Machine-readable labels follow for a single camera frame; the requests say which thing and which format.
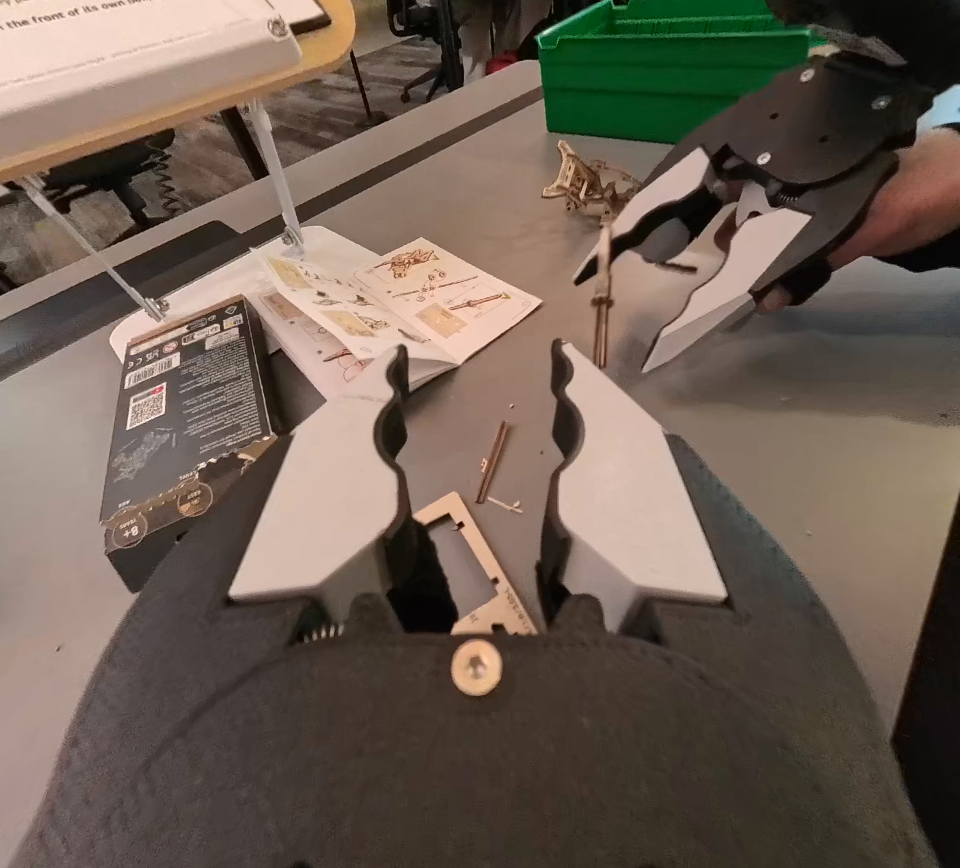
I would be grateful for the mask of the white instruction booklet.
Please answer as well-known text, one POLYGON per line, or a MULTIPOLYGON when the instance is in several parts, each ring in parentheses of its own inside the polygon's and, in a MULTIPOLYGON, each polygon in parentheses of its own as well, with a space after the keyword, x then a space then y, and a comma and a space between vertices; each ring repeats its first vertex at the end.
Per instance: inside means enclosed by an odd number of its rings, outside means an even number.
POLYGON ((425 238, 374 254, 319 226, 307 233, 302 254, 273 243, 250 254, 263 278, 251 299, 272 340, 327 400, 398 346, 414 390, 541 304, 425 238))

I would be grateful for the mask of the thin dark wooden stick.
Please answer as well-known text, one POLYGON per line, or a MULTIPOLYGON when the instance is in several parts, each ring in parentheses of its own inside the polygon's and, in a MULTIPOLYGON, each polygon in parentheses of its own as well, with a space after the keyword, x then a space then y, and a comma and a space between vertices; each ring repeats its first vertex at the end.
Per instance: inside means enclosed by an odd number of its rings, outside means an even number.
POLYGON ((482 505, 487 500, 510 428, 510 423, 506 420, 502 420, 498 425, 490 451, 482 463, 481 481, 474 501, 477 505, 482 505))

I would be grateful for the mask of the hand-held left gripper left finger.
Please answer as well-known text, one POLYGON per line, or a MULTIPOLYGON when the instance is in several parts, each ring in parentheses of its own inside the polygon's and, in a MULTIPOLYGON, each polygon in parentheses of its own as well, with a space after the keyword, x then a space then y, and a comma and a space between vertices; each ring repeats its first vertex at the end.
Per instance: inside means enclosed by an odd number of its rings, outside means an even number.
POLYGON ((385 351, 294 430, 229 587, 232 602, 309 599, 341 621, 357 595, 386 595, 406 581, 413 513, 397 458, 408 371, 406 347, 385 351))

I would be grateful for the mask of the white printed instruction sheet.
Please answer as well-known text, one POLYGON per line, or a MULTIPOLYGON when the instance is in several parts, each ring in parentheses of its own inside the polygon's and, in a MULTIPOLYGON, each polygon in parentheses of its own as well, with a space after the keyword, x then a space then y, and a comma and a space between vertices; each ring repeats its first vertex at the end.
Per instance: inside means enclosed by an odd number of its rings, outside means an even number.
POLYGON ((2 156, 300 63, 319 0, 1 0, 2 156))

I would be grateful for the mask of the black cardboard kit box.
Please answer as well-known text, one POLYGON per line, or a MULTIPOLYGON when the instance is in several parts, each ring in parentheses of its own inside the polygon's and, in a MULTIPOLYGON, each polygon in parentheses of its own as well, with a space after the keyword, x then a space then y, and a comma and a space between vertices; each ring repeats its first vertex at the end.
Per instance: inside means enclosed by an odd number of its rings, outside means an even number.
POLYGON ((126 340, 99 523, 130 593, 278 438, 267 354, 243 295, 126 340))

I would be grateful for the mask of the wooden axle stick with gears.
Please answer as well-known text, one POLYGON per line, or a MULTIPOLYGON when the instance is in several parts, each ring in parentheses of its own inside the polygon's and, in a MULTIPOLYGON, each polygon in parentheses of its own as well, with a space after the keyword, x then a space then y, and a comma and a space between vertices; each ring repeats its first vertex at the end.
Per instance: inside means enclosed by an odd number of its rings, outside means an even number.
POLYGON ((594 366, 600 370, 605 369, 607 365, 610 313, 614 305, 611 272, 612 237, 611 225, 603 225, 596 246, 596 272, 591 299, 594 309, 592 360, 594 366))

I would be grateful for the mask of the pale wooden document stand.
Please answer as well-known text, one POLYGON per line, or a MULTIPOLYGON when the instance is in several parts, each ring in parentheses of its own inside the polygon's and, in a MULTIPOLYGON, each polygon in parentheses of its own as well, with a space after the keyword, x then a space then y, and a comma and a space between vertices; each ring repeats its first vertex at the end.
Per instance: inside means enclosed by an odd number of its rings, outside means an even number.
MULTIPOLYGON (((51 166, 113 149, 123 143, 167 129, 178 129, 195 119, 225 114, 225 124, 241 148, 254 143, 238 112, 256 98, 315 80, 339 68, 354 44, 355 14, 351 0, 318 0, 331 19, 328 26, 301 34, 300 62, 245 82, 220 82, 190 97, 178 96, 153 110, 140 111, 71 138, 62 137, 33 152, 2 159, 2 180, 34 175, 51 166)), ((231 227, 207 230, 185 215, 147 230, 126 242, 49 274, 2 297, 2 377, 8 377, 56 351, 119 321, 137 305, 108 280, 107 268, 119 267, 122 281, 146 296, 166 296, 214 269, 213 256, 226 253, 226 243, 237 237, 231 227)))

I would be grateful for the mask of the green plastic bin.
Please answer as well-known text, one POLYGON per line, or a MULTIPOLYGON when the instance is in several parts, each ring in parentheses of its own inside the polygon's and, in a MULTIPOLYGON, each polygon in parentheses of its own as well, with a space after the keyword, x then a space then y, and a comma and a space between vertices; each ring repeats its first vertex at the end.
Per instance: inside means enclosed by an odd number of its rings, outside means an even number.
POLYGON ((676 144, 805 63, 764 0, 604 0, 536 38, 547 130, 676 144))

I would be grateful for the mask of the person's right hand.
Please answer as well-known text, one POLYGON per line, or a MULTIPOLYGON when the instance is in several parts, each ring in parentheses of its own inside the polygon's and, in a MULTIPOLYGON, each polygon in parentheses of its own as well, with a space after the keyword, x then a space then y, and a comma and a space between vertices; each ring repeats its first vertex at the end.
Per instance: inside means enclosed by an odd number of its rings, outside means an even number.
POLYGON ((772 288, 759 309, 804 303, 840 269, 869 258, 913 274, 959 267, 959 126, 929 130, 900 153, 857 231, 826 261, 772 288))

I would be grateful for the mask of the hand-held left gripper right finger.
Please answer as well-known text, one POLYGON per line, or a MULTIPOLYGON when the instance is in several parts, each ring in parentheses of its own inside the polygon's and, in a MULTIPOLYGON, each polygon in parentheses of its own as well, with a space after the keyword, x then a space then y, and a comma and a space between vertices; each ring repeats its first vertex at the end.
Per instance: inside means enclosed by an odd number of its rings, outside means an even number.
POLYGON ((575 346, 550 346, 555 401, 536 564, 547 623, 593 597, 619 633, 652 600, 720 606, 729 597, 688 485, 660 424, 575 346))

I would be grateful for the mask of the assembled wooden model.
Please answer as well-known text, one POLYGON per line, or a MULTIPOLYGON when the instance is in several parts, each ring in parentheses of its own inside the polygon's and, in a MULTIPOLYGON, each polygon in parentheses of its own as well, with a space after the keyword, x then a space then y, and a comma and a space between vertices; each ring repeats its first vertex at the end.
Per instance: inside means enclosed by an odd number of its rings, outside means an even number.
POLYGON ((584 212, 610 225, 642 189, 642 182, 601 159, 585 161, 570 143, 557 144, 557 177, 541 191, 544 200, 562 199, 568 212, 584 212))

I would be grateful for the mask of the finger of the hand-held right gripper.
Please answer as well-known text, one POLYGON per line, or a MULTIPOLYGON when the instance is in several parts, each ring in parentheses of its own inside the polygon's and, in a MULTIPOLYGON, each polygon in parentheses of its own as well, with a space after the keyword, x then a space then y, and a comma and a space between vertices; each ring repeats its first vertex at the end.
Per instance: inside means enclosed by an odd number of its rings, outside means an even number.
POLYGON ((716 328, 756 304, 762 278, 797 238, 811 215, 774 207, 765 193, 742 193, 724 206, 688 250, 663 264, 691 269, 691 289, 669 308, 642 365, 649 373, 670 363, 716 328))
POLYGON ((716 195, 723 163, 723 147, 699 146, 647 183, 609 228, 608 264, 630 252, 669 280, 711 281, 718 270, 713 262, 677 258, 690 244, 690 222, 705 226, 723 205, 716 195))

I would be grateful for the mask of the laser-cut plywood parts sheet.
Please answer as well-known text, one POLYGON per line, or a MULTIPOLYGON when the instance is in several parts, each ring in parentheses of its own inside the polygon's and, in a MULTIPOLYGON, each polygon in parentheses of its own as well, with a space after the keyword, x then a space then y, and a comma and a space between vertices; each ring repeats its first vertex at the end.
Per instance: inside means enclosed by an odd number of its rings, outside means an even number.
POLYGON ((457 492, 450 492, 414 513, 414 519, 425 527, 450 519, 461 534, 476 562, 481 566, 494 595, 460 618, 452 627, 452 635, 494 634, 536 635, 537 628, 529 612, 497 556, 487 543, 466 502, 457 492))

